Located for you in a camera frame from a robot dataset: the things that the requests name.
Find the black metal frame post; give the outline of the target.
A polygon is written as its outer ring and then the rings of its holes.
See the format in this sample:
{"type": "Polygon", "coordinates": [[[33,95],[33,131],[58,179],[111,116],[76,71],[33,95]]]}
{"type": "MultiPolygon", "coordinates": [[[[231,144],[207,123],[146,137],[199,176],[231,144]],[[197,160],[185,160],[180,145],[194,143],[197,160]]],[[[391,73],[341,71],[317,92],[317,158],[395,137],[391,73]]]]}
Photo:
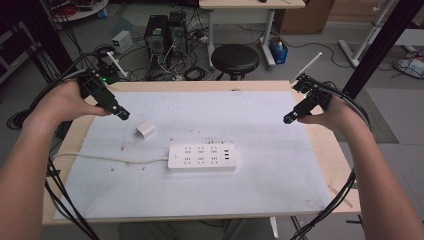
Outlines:
{"type": "Polygon", "coordinates": [[[64,73],[73,61],[54,29],[42,0],[13,0],[18,15],[31,35],[44,47],[60,73],[64,73]]]}
{"type": "Polygon", "coordinates": [[[343,88],[343,92],[355,99],[371,78],[384,57],[395,45],[408,24],[424,6],[424,0],[399,0],[372,42],[359,65],[343,88]]]}

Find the grey floor mat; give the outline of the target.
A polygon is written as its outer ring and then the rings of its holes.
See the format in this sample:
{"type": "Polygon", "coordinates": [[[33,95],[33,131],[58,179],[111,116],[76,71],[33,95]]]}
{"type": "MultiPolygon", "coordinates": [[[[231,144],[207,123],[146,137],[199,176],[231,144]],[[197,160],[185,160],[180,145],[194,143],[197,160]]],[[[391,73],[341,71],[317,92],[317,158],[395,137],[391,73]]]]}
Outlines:
{"type": "Polygon", "coordinates": [[[368,91],[362,89],[355,98],[355,102],[367,113],[371,131],[377,143],[398,144],[399,141],[390,126],[371,99],[368,91]]]}

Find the white bag pile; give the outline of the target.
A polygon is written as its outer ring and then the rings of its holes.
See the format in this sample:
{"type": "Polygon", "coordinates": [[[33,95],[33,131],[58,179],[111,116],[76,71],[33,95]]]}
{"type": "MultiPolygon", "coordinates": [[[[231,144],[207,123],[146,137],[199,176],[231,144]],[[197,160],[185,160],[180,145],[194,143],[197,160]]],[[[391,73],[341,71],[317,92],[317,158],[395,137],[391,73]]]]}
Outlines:
{"type": "Polygon", "coordinates": [[[424,79],[424,57],[411,57],[400,59],[393,64],[400,73],[407,74],[417,79],[424,79]]]}

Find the person's right hand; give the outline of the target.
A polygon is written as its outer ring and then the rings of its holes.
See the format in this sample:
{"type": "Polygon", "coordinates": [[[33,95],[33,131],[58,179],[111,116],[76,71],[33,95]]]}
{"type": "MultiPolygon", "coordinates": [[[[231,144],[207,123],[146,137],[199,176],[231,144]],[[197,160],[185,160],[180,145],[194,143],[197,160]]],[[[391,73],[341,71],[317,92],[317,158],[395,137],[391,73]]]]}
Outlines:
{"type": "Polygon", "coordinates": [[[328,108],[317,115],[306,115],[298,119],[303,124],[318,124],[347,136],[354,130],[368,130],[366,122],[345,101],[332,97],[328,108]]]}

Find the white antenna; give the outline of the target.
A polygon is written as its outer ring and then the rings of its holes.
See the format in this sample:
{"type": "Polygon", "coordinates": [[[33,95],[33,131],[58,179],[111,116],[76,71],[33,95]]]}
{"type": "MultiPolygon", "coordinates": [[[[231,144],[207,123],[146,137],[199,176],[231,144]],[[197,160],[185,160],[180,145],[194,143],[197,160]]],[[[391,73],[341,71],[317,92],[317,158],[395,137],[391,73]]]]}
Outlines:
{"type": "Polygon", "coordinates": [[[300,77],[302,74],[305,74],[308,69],[310,69],[314,64],[316,64],[316,62],[319,61],[319,59],[321,58],[322,54],[322,52],[318,52],[317,55],[311,61],[309,61],[289,80],[289,84],[293,84],[295,81],[298,81],[297,78],[300,77]]]}
{"type": "Polygon", "coordinates": [[[119,59],[116,59],[113,56],[114,55],[114,52],[113,51],[107,51],[106,54],[109,56],[109,58],[111,59],[111,61],[113,62],[113,64],[118,68],[118,70],[121,72],[121,74],[124,77],[127,77],[128,76],[128,73],[119,64],[119,59]]]}

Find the white desk with wooden top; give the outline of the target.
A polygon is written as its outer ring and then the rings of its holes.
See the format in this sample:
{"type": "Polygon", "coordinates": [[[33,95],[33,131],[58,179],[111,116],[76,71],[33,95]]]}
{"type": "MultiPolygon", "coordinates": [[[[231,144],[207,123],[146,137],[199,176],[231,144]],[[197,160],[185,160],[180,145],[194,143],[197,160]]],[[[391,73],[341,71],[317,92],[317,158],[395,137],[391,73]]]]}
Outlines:
{"type": "Polygon", "coordinates": [[[259,40],[268,68],[276,65],[268,44],[273,19],[277,10],[302,9],[303,0],[199,0],[199,7],[208,12],[208,60],[212,66],[211,56],[215,50],[215,24],[265,24],[264,34],[259,40]]]}

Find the white charger plug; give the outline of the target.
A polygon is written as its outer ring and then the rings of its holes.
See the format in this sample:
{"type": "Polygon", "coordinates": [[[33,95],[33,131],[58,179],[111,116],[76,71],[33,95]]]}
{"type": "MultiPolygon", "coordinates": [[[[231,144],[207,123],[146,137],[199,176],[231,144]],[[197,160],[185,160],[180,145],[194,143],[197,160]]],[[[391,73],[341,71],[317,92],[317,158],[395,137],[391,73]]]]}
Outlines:
{"type": "Polygon", "coordinates": [[[155,132],[155,126],[149,122],[144,121],[136,127],[136,135],[147,138],[155,132]]]}

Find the white table mat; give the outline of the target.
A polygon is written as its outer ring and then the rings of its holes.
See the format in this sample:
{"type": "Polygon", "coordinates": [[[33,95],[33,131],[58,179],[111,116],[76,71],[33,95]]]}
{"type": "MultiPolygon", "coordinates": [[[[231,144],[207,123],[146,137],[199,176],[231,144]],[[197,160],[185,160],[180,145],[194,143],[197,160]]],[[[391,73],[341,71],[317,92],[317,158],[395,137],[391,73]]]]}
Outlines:
{"type": "Polygon", "coordinates": [[[126,121],[97,117],[61,176],[88,220],[317,213],[329,203],[303,125],[284,124],[287,91],[121,92],[126,121]],[[144,121],[155,126],[136,135],[144,121]],[[173,144],[233,143],[235,170],[168,168],[173,144]]]}

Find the black computer tower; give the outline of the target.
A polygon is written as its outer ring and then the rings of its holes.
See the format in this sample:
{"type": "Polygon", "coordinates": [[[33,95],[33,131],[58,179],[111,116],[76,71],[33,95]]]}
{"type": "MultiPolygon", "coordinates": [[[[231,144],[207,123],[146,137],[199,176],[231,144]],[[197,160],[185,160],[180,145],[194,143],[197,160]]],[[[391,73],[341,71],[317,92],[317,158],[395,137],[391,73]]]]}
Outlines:
{"type": "Polygon", "coordinates": [[[173,55],[181,57],[187,53],[186,12],[171,11],[168,19],[173,55]]]}
{"type": "Polygon", "coordinates": [[[168,17],[166,15],[151,15],[149,17],[144,39],[146,46],[154,54],[164,54],[168,46],[168,17]]]}

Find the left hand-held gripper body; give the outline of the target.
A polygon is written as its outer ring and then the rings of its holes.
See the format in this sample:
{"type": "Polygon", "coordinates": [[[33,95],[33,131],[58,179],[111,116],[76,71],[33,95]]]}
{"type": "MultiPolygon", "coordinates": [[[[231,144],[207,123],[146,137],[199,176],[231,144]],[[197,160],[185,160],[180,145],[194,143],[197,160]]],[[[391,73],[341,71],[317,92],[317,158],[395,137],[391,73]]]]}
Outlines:
{"type": "Polygon", "coordinates": [[[97,106],[116,115],[121,120],[127,120],[130,113],[121,106],[115,95],[107,88],[108,85],[120,80],[118,68],[113,64],[101,60],[97,70],[90,70],[78,77],[78,83],[84,95],[90,95],[97,102],[97,106]]]}

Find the black round stool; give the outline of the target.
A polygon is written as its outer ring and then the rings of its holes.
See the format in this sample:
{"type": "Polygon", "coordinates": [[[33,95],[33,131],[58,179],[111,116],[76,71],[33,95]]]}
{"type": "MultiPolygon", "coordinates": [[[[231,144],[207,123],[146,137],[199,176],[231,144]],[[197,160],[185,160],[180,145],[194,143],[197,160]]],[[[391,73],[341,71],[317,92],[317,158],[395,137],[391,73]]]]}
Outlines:
{"type": "Polygon", "coordinates": [[[243,80],[259,66],[260,57],[249,46],[225,44],[213,51],[211,62],[220,71],[216,81],[221,80],[225,74],[228,74],[231,80],[243,80]]]}

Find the white power strip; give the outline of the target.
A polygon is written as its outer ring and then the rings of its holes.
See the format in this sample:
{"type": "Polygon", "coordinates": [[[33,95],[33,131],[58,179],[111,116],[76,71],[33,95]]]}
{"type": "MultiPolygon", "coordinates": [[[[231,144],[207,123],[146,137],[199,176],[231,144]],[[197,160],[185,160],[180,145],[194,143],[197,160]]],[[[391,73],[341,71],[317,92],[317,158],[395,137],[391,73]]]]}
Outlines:
{"type": "Polygon", "coordinates": [[[235,170],[237,153],[233,143],[173,144],[168,168],[180,171],[235,170]]]}

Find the person's left hand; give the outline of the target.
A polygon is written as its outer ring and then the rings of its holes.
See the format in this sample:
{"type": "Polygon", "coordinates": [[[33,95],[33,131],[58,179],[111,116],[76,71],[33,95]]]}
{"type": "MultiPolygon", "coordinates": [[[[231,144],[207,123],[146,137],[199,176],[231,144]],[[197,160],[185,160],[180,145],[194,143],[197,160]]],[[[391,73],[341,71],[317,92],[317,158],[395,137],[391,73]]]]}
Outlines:
{"type": "Polygon", "coordinates": [[[75,80],[67,80],[41,99],[24,121],[24,129],[47,133],[64,121],[86,115],[107,116],[109,112],[88,104],[80,95],[78,83],[75,80]]]}

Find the blue box with bottles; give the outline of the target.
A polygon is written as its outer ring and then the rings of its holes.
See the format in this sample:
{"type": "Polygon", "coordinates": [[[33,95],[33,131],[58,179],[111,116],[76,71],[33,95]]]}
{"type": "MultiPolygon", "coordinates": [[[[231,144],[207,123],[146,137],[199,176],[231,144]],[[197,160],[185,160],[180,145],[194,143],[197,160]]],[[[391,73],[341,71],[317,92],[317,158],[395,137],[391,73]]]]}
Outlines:
{"type": "Polygon", "coordinates": [[[272,37],[269,41],[269,49],[276,64],[286,62],[288,48],[281,37],[272,37]]]}

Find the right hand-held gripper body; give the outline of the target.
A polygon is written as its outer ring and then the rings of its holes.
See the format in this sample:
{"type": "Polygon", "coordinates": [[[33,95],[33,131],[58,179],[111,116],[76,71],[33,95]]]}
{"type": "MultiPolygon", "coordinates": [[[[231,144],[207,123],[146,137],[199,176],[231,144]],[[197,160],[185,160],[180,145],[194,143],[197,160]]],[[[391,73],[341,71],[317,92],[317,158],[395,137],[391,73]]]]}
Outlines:
{"type": "Polygon", "coordinates": [[[331,99],[329,82],[319,82],[306,74],[301,74],[296,80],[293,89],[304,94],[305,98],[283,117],[285,124],[291,124],[298,118],[310,115],[316,106],[326,110],[331,99]]]}

